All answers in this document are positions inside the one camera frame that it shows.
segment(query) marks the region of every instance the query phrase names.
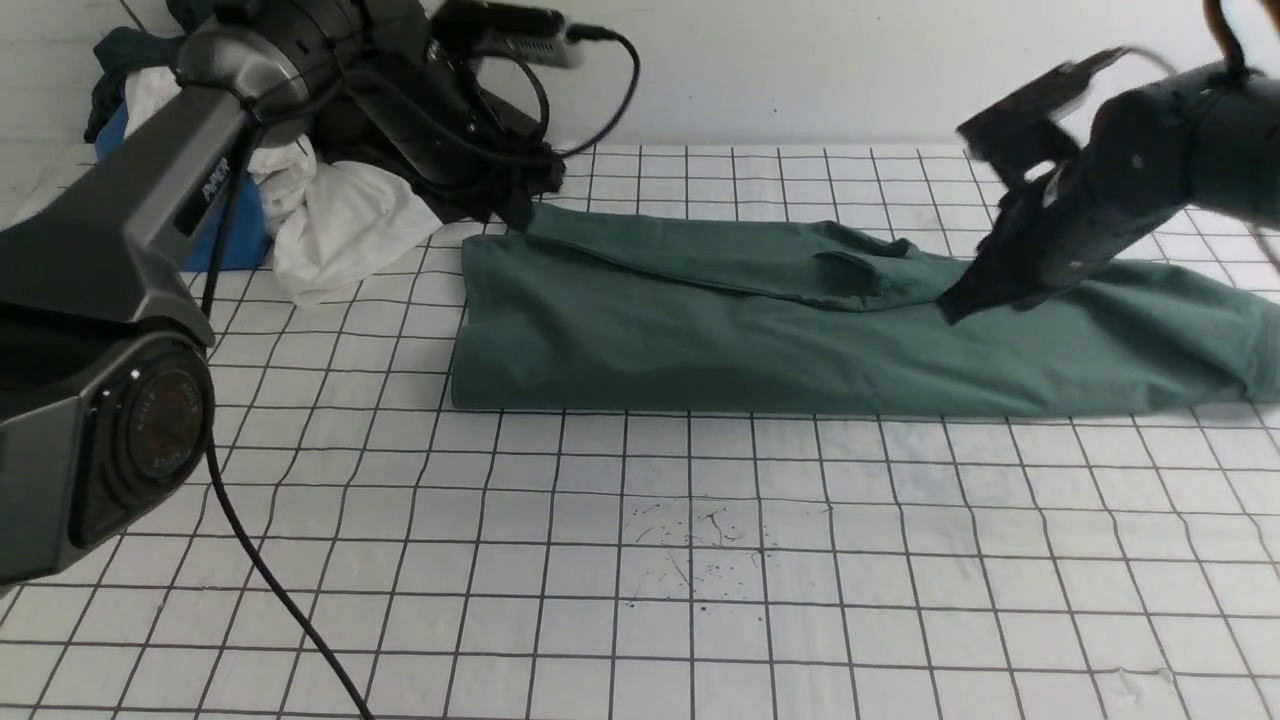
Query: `dark cloth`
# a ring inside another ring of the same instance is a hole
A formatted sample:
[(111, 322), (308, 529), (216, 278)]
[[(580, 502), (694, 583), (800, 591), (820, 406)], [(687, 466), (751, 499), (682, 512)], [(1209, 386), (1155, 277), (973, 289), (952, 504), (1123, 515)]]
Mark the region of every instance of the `dark cloth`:
[(836, 223), (539, 206), (462, 249), (460, 409), (1043, 418), (1280, 400), (1280, 306), (1112, 263), (948, 327), (966, 263)]
[(169, 14), (186, 33), (196, 32), (214, 14), (214, 0), (164, 0)]
[[(212, 0), (165, 0), (165, 4), (187, 33), (212, 15)], [(143, 68), (172, 65), (182, 41), (183, 37), (156, 37), (141, 29), (118, 27), (93, 46), (102, 77), (93, 86), (84, 142), (95, 142), (124, 104), (124, 81), (129, 74)]]

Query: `dark green clothing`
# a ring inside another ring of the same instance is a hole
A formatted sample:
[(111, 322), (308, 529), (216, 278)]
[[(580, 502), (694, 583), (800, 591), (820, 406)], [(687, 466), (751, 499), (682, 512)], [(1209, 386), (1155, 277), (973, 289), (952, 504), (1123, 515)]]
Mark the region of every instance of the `dark green clothing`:
[[(214, 0), (165, 0), (169, 14), (184, 32), (195, 32), (214, 14)], [(145, 68), (172, 65), (183, 37), (156, 37), (143, 29), (118, 27), (93, 46), (102, 77), (93, 86), (84, 142), (97, 140), (111, 115), (124, 104), (124, 81)]]
[(539, 206), (465, 242), (460, 409), (1039, 418), (1280, 400), (1280, 306), (1117, 261), (948, 327), (966, 266), (836, 223)]

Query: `white cloth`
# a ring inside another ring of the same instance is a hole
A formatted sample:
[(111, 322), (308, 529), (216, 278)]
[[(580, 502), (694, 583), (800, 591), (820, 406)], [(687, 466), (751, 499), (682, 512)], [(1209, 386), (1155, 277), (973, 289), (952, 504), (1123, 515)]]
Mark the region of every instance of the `white cloth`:
[(321, 164), (306, 202), (275, 238), (275, 277), (297, 305), (317, 305), (440, 225), (404, 178), (362, 163)]
[[(168, 68), (131, 74), (124, 136), (178, 92)], [(248, 169), (275, 237), (273, 270), (300, 306), (316, 305), (390, 265), (442, 224), (399, 176), (362, 163), (320, 163), (306, 136), (259, 149)]]
[[(146, 68), (129, 74), (124, 81), (124, 102), (129, 110), (124, 137), (133, 135), (180, 90), (169, 68)], [(262, 196), (266, 232), (275, 236), (284, 220), (302, 205), (302, 193), (316, 176), (311, 138), (302, 136), (282, 147), (259, 149), (250, 159), (248, 174)]]

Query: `black grid line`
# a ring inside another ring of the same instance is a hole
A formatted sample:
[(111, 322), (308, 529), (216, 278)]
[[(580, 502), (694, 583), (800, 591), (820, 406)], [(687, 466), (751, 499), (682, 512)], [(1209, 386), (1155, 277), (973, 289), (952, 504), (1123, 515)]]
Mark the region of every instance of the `black grid line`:
[[(422, 252), (422, 260), (419, 264), (419, 273), (421, 273), (424, 265), (426, 265), (426, 252), (425, 251)], [(410, 283), (410, 290), (408, 290), (410, 299), (413, 297), (413, 292), (417, 290), (417, 283), (419, 283), (420, 279), (422, 279), (422, 274), (419, 274), (417, 277), (415, 277), (413, 282)], [(404, 329), (404, 323), (407, 323), (407, 322), (408, 322), (408, 307), (404, 309), (404, 314), (401, 316), (401, 331), (402, 332)], [(397, 336), (396, 337), (396, 343), (392, 346), (392, 361), (390, 361), (390, 364), (388, 364), (388, 373), (385, 375), (383, 375), (381, 387), (379, 387), (379, 389), (378, 389), (378, 402), (375, 402), (375, 405), (379, 406), (379, 407), (383, 405), (383, 396), (387, 395), (387, 384), (388, 384), (388, 382), (390, 380), (390, 377), (392, 377), (390, 375), (390, 365), (394, 364), (396, 352), (399, 350), (399, 342), (401, 342), (401, 338), (399, 338), (399, 336)], [(451, 370), (453, 369), (453, 357), (452, 356), (449, 357), (449, 369)], [(447, 392), (447, 388), (448, 388), (448, 384), (447, 383), (442, 383), (440, 397), (436, 401), (436, 407), (443, 407), (444, 406), (444, 393)], [(374, 434), (374, 421), (376, 420), (376, 418), (378, 418), (378, 415), (375, 413), (374, 414), (374, 419), (371, 419), (369, 421), (369, 428), (365, 430), (365, 448), (356, 457), (356, 465), (355, 465), (355, 468), (351, 471), (352, 477), (347, 482), (347, 487), (348, 488), (351, 487), (351, 482), (355, 480), (356, 475), (360, 473), (360, 468), (365, 462), (366, 452), (369, 451), (369, 439)], [(435, 445), (435, 432), (436, 432), (438, 428), (439, 428), (439, 421), (436, 421), (435, 424), (431, 425), (431, 436), (428, 438), (428, 442), (426, 442), (428, 447), (431, 447), (433, 445)], [(394, 578), (392, 579), (392, 585), (390, 585), (392, 593), (394, 593), (396, 588), (399, 585), (401, 573), (404, 570), (404, 556), (407, 555), (408, 548), (410, 548), (408, 539), (413, 534), (413, 511), (416, 509), (417, 509), (417, 503), (416, 502), (412, 503), (412, 505), (410, 505), (408, 519), (404, 523), (404, 537), (403, 537), (402, 543), (401, 543), (401, 553), (399, 553), (399, 559), (396, 562), (396, 574), (394, 574)], [(342, 527), (340, 521), (339, 521), (338, 527), (340, 529), (340, 527)], [(330, 551), (329, 551), (330, 552), (330, 557), (333, 555), (333, 547), (335, 547), (335, 546), (337, 546), (337, 543), (334, 543), (333, 546), (330, 546)], [(388, 597), (387, 598), (387, 609), (383, 611), (383, 625), (381, 625), (381, 629), (378, 633), (376, 651), (374, 652), (374, 657), (370, 661), (369, 680), (365, 683), (365, 703), (366, 705), (369, 703), (369, 698), (370, 698), (370, 696), (374, 692), (374, 679), (378, 676), (378, 660), (379, 660), (380, 652), (383, 650), (383, 643), (387, 642), (387, 628), (390, 624), (392, 606), (394, 605), (394, 602), (396, 602), (394, 596), (393, 597)], [(288, 700), (288, 693), (285, 693), (285, 700), (282, 701), (282, 708), (283, 708), (283, 702), (287, 702), (287, 700)]]
[[(968, 154), (965, 155), (965, 163), (969, 165), (969, 177), (973, 178), (974, 184), (979, 184), (979, 182), (978, 182), (978, 172), (974, 169), (974, 167), (973, 167), (973, 159), (969, 158)], [(923, 158), (920, 159), (920, 165), (922, 167), (924, 165), (924, 159)], [(996, 224), (996, 217), (992, 214), (989, 206), (987, 208), (987, 219), (995, 227), (995, 224)], [(943, 425), (943, 432), (947, 433), (947, 446), (951, 450), (952, 460), (955, 460), (956, 459), (955, 457), (955, 445), (951, 441), (951, 432), (952, 432), (951, 430), (951, 425), (946, 420), (943, 420), (942, 425)], [(1030, 497), (1032, 505), (1034, 506), (1036, 512), (1039, 515), (1041, 533), (1044, 536), (1044, 547), (1048, 550), (1050, 561), (1053, 562), (1053, 577), (1057, 580), (1057, 589), (1059, 589), (1059, 592), (1062, 593), (1062, 605), (1066, 607), (1066, 616), (1070, 619), (1071, 632), (1075, 634), (1076, 648), (1080, 651), (1080, 659), (1084, 661), (1085, 670), (1089, 671), (1089, 684), (1093, 687), (1093, 694), (1096, 696), (1097, 702), (1098, 702), (1098, 714), (1101, 716), (1106, 717), (1107, 716), (1107, 707), (1106, 707), (1106, 701), (1102, 697), (1102, 688), (1098, 685), (1098, 678), (1097, 678), (1097, 675), (1093, 671), (1093, 661), (1089, 657), (1089, 651), (1084, 646), (1084, 634), (1080, 633), (1079, 619), (1076, 618), (1075, 610), (1071, 607), (1071, 596), (1066, 592), (1066, 580), (1062, 578), (1061, 560), (1059, 559), (1057, 553), (1053, 551), (1053, 538), (1052, 538), (1052, 534), (1048, 532), (1048, 515), (1044, 514), (1044, 509), (1041, 506), (1039, 500), (1036, 496), (1036, 486), (1032, 484), (1030, 478), (1027, 475), (1027, 469), (1025, 469), (1027, 464), (1025, 464), (1025, 461), (1023, 459), (1023, 451), (1021, 451), (1020, 447), (1018, 447), (1018, 441), (1014, 437), (1014, 429), (1009, 424), (1009, 419), (1007, 418), (1005, 419), (1004, 429), (1005, 429), (1005, 433), (1006, 433), (1006, 436), (1009, 438), (1009, 445), (1010, 445), (1010, 447), (1014, 448), (1014, 455), (1018, 457), (1018, 464), (1021, 466), (1020, 468), (1020, 474), (1021, 474), (1023, 482), (1027, 484), (1028, 497)], [(974, 533), (977, 534), (977, 521), (974, 523)], [(995, 597), (992, 597), (992, 607), (996, 607)], [(1012, 666), (1012, 661), (1009, 659), (1009, 644), (1005, 642), (1004, 630), (1001, 630), (1001, 644), (1004, 644), (1006, 660), (1009, 660), (1010, 666)], [(1018, 679), (1016, 678), (1014, 678), (1014, 688), (1018, 688)], [(1023, 708), (1020, 707), (1020, 705), (1021, 705), (1021, 698), (1019, 697), (1019, 711), (1023, 712)]]
[[(876, 184), (879, 186), (881, 200), (884, 200), (884, 183), (881, 182), (879, 167), (876, 163), (876, 152), (872, 151), (870, 155), (872, 155), (872, 169), (876, 172)], [(890, 237), (897, 237), (897, 234), (893, 232), (893, 219), (890, 218), (888, 223), (890, 223), (890, 231), (888, 231)], [(881, 419), (881, 418), (877, 418), (876, 419), (876, 427), (877, 427), (877, 430), (878, 430), (878, 434), (879, 434), (881, 451), (884, 454), (884, 457), (890, 457), (888, 441), (886, 439), (886, 436), (884, 436), (884, 420)], [(895, 475), (895, 473), (893, 473), (893, 465), (890, 464), (888, 465), (890, 491), (893, 495), (893, 505), (897, 506), (897, 523), (899, 523), (899, 529), (902, 533), (902, 548), (908, 553), (910, 553), (911, 552), (911, 541), (910, 541), (910, 538), (908, 537), (908, 533), (906, 533), (906, 511), (902, 507), (901, 501), (900, 501), (900, 498), (897, 496), (897, 483), (895, 482), (895, 477), (893, 475)], [(931, 644), (929, 643), (929, 633), (928, 633), (928, 629), (924, 626), (924, 610), (920, 606), (920, 587), (919, 587), (919, 583), (916, 582), (915, 568), (913, 566), (910, 559), (908, 559), (908, 562), (906, 562), (906, 571), (908, 571), (908, 577), (910, 577), (910, 579), (911, 579), (911, 597), (915, 600), (915, 618), (916, 618), (916, 621), (919, 623), (919, 626), (920, 626), (920, 644), (924, 648), (924, 661), (929, 666), (929, 684), (933, 688), (933, 705), (934, 705), (934, 708), (937, 710), (938, 717), (945, 717), (946, 712), (943, 712), (943, 710), (942, 710), (942, 693), (938, 692), (937, 667), (934, 667), (934, 665), (933, 665), (933, 653), (932, 653), (932, 651), (929, 648), (929, 644)]]
[[(920, 173), (924, 176), (925, 186), (929, 187), (929, 199), (934, 202), (934, 213), (938, 213), (938, 225), (942, 225), (941, 211), (937, 210), (937, 197), (933, 195), (933, 186), (929, 184), (929, 169), (924, 163), (924, 158), (919, 158)], [(951, 461), (956, 461), (955, 446), (951, 442), (951, 433), (946, 432), (946, 423), (942, 424), (942, 433), (947, 441), (947, 454), (951, 456)], [(996, 592), (991, 587), (991, 573), (987, 570), (987, 560), (983, 557), (982, 552), (982, 537), (978, 534), (978, 514), (974, 511), (973, 506), (969, 503), (969, 493), (965, 492), (964, 483), (960, 482), (960, 500), (964, 502), (965, 510), (969, 512), (969, 521), (973, 524), (973, 544), (978, 551), (978, 568), (982, 570), (982, 582), (987, 587), (987, 600), (991, 602), (991, 607), (995, 610), (998, 605), (996, 603)], [(1009, 641), (1005, 639), (1005, 625), (996, 618), (996, 634), (1000, 637), (1000, 651), (1005, 655), (1005, 664), (1012, 667), (1014, 662), (1009, 653)], [(1027, 710), (1023, 707), (1023, 693), (1018, 687), (1018, 678), (1014, 676), (1012, 670), (1009, 671), (1009, 684), (1014, 688), (1014, 701), (1018, 703), (1018, 716), (1021, 720), (1027, 720)]]
[[(292, 318), (293, 318), (293, 315), (294, 315), (296, 313), (297, 313), (297, 310), (291, 310), (291, 311), (289, 311), (289, 319), (291, 319), (291, 320), (292, 320)], [(346, 320), (347, 320), (347, 315), (348, 315), (348, 314), (349, 314), (349, 306), (348, 306), (348, 313), (344, 313), (344, 314), (343, 314), (343, 324), (346, 324)], [(283, 337), (284, 337), (283, 334), (278, 334), (278, 336), (276, 336), (276, 338), (275, 338), (275, 342), (274, 342), (274, 343), (273, 343), (273, 346), (271, 346), (271, 352), (273, 352), (273, 354), (274, 354), (274, 352), (275, 352), (275, 350), (276, 350), (276, 348), (279, 347), (279, 341), (280, 341), (280, 338), (283, 338)], [(337, 355), (337, 352), (338, 352), (338, 343), (334, 343), (334, 346), (333, 346), (333, 350), (330, 351), (330, 355), (329, 355), (329, 360), (328, 360), (328, 364), (326, 364), (326, 366), (332, 366), (332, 365), (333, 365), (333, 359), (334, 359), (334, 356)], [(256, 387), (256, 388), (255, 388), (255, 391), (253, 391), (253, 393), (255, 393), (255, 395), (253, 395), (253, 397), (255, 397), (255, 398), (257, 397), (257, 395), (259, 395), (259, 393), (261, 393), (261, 392), (262, 392), (262, 386), (264, 386), (264, 382), (265, 382), (265, 379), (266, 379), (266, 373), (264, 373), (264, 374), (262, 374), (262, 377), (261, 377), (261, 378), (259, 378), (259, 382), (257, 382), (257, 387)], [(311, 420), (311, 418), (312, 418), (312, 416), (314, 416), (314, 413), (310, 413), (310, 414), (307, 415), (307, 423), (310, 423), (310, 420)], [(303, 424), (303, 428), (302, 428), (302, 434), (306, 434), (306, 427), (307, 427), (307, 425), (306, 425), (306, 424)], [(242, 433), (243, 430), (244, 430), (244, 423), (243, 423), (243, 421), (241, 421), (239, 427), (238, 427), (238, 428), (236, 429), (236, 439), (237, 439), (237, 441), (239, 439), (239, 434), (241, 434), (241, 433)], [(233, 442), (233, 443), (232, 443), (232, 447), (230, 447), (230, 455), (228, 455), (227, 460), (225, 460), (225, 461), (223, 461), (223, 466), (225, 466), (225, 465), (227, 465), (227, 464), (228, 464), (228, 462), (230, 461), (232, 456), (234, 456), (234, 452), (236, 452), (236, 445), (237, 445), (236, 442)], [(296, 461), (297, 461), (297, 457), (298, 457), (298, 455), (297, 455), (297, 454), (294, 454), (294, 455), (293, 455), (293, 460), (291, 460), (291, 462), (289, 462), (289, 469), (292, 469), (292, 468), (293, 468), (293, 462), (296, 462)], [(270, 514), (268, 515), (268, 521), (266, 521), (266, 527), (265, 527), (265, 528), (262, 529), (262, 537), (261, 537), (261, 538), (259, 539), (259, 543), (257, 543), (257, 552), (259, 552), (259, 553), (261, 553), (261, 552), (262, 552), (262, 548), (264, 548), (264, 546), (266, 544), (266, 537), (268, 537), (268, 533), (270, 533), (270, 529), (271, 529), (271, 524), (273, 524), (273, 523), (275, 521), (275, 503), (276, 503), (276, 501), (279, 500), (279, 493), (280, 493), (280, 487), (283, 487), (283, 484), (278, 484), (278, 486), (276, 486), (276, 488), (275, 488), (275, 489), (274, 489), (274, 491), (271, 492), (271, 506), (270, 506)], [(247, 570), (244, 571), (244, 579), (243, 579), (243, 582), (241, 583), (241, 589), (239, 589), (239, 593), (238, 593), (238, 594), (237, 594), (237, 597), (236, 597), (236, 605), (234, 605), (234, 606), (232, 607), (232, 615), (230, 615), (230, 620), (228, 620), (228, 623), (227, 623), (227, 630), (225, 630), (225, 633), (224, 633), (224, 635), (223, 635), (223, 642), (221, 642), (221, 646), (220, 646), (220, 647), (218, 648), (218, 655), (216, 655), (216, 656), (214, 657), (214, 664), (212, 664), (212, 666), (211, 666), (211, 667), (210, 667), (210, 670), (209, 670), (209, 678), (207, 678), (207, 679), (206, 679), (206, 682), (205, 682), (205, 688), (204, 688), (204, 691), (201, 691), (201, 693), (200, 693), (200, 702), (198, 702), (198, 703), (196, 705), (196, 714), (197, 714), (197, 715), (200, 715), (200, 712), (201, 712), (201, 711), (204, 710), (204, 707), (205, 707), (205, 702), (207, 702), (207, 700), (209, 700), (209, 692), (210, 692), (210, 691), (212, 689), (212, 687), (214, 687), (214, 680), (215, 680), (215, 679), (218, 678), (218, 667), (219, 667), (219, 665), (221, 664), (221, 660), (223, 660), (223, 657), (224, 657), (224, 655), (225, 655), (225, 650), (227, 650), (227, 643), (228, 643), (228, 641), (230, 641), (230, 635), (232, 635), (232, 632), (233, 632), (233, 630), (234, 630), (234, 628), (236, 628), (236, 619), (237, 619), (237, 616), (239, 615), (239, 609), (241, 609), (241, 603), (242, 603), (242, 602), (244, 601), (244, 593), (246, 593), (246, 592), (247, 592), (247, 589), (248, 589), (248, 583), (250, 583), (250, 580), (251, 580), (251, 579), (253, 578), (253, 573), (255, 573), (255, 571), (256, 571), (256, 570), (255, 570), (255, 569), (253, 569), (252, 566), (251, 566), (251, 568), (248, 568), (248, 569), (247, 569)], [(316, 598), (319, 598), (319, 592), (316, 592), (316, 593), (314, 593), (314, 594), (311, 596), (311, 607), (315, 607), (315, 602), (316, 602)], [(306, 609), (303, 609), (303, 607), (302, 607), (301, 605), (298, 606), (298, 610), (303, 610), (305, 612), (307, 612), (307, 618), (310, 619), (310, 616), (311, 616), (310, 611), (307, 611)], [(288, 697), (288, 689), (285, 689), (284, 694), (282, 696), (282, 701), (280, 701), (282, 703), (284, 702), (284, 700), (283, 700), (284, 697)]]

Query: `cloth pile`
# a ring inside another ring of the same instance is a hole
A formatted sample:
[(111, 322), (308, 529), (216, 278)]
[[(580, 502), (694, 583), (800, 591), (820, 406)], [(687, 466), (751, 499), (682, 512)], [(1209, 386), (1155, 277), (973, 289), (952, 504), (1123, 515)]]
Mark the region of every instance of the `cloth pile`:
[[(210, 0), (168, 4), (187, 32), (211, 14)], [(116, 113), (128, 115), (122, 140), (127, 138), (178, 95), (169, 65), (180, 42), (118, 28), (95, 47), (104, 77), (93, 90), (88, 142), (99, 138)], [(262, 223), (237, 228), (230, 242), (261, 243), (264, 233), (274, 237), (273, 273), (300, 306), (323, 302), (390, 265), (442, 227), (406, 179), (364, 163), (326, 164), (306, 136), (257, 150), (248, 172), (261, 200)], [(206, 234), (214, 231), (210, 227)]]

